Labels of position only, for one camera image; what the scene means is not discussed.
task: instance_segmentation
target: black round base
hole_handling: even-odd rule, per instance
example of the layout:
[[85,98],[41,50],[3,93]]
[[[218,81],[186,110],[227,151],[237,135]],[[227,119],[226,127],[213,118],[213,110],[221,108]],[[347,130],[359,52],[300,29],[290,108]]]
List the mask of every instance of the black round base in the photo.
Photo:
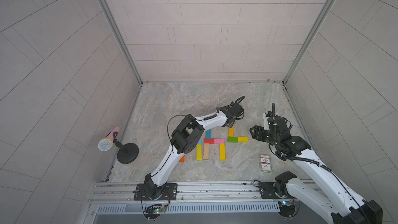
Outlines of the black round base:
[[139,152],[140,149],[136,144],[127,143],[117,152],[117,160],[122,164],[131,163],[137,158]]

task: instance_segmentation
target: microphone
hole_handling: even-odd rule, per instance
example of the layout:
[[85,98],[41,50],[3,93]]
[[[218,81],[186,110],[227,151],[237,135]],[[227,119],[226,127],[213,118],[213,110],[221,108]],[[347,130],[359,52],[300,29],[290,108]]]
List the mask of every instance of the microphone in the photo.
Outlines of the microphone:
[[136,144],[127,143],[123,145],[121,142],[117,141],[116,136],[120,131],[119,127],[115,127],[107,137],[101,139],[98,143],[98,149],[102,152],[110,150],[115,143],[116,147],[119,148],[117,152],[117,160],[122,164],[128,164],[134,161],[139,153],[139,148]]

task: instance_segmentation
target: blue wooden block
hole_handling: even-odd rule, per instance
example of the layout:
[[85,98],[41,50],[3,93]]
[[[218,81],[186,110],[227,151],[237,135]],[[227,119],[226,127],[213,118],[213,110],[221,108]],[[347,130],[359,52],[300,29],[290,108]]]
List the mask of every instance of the blue wooden block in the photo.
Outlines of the blue wooden block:
[[211,138],[211,129],[206,131],[206,138]]

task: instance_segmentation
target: microphone grille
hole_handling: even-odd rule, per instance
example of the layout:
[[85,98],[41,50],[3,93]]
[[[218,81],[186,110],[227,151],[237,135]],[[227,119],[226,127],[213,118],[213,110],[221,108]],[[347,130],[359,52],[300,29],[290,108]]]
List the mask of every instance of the microphone grille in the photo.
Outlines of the microphone grille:
[[112,148],[113,142],[109,138],[104,138],[98,143],[98,149],[102,152],[106,152]]

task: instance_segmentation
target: robotic arm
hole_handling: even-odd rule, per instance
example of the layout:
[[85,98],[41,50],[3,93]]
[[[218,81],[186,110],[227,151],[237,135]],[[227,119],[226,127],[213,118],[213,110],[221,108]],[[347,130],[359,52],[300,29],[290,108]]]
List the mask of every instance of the robotic arm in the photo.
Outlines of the robotic arm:
[[374,201],[367,202],[362,196],[342,182],[328,168],[311,146],[299,136],[291,136],[287,127],[288,120],[275,114],[275,104],[272,112],[267,112],[268,127],[254,126],[250,129],[253,139],[267,142],[269,149],[275,147],[275,155],[281,160],[294,161],[300,166],[327,195],[320,195],[291,172],[284,172],[275,179],[275,186],[260,183],[260,191],[274,193],[280,198],[288,195],[304,202],[318,213],[327,223],[338,224],[381,224],[382,209]]
[[217,111],[201,117],[186,115],[177,128],[172,132],[170,146],[159,166],[145,176],[145,194],[152,200],[157,199],[163,186],[182,156],[191,152],[197,145],[203,132],[213,127],[232,127],[235,120],[243,118],[244,109],[239,103],[242,96],[224,107],[217,107]]

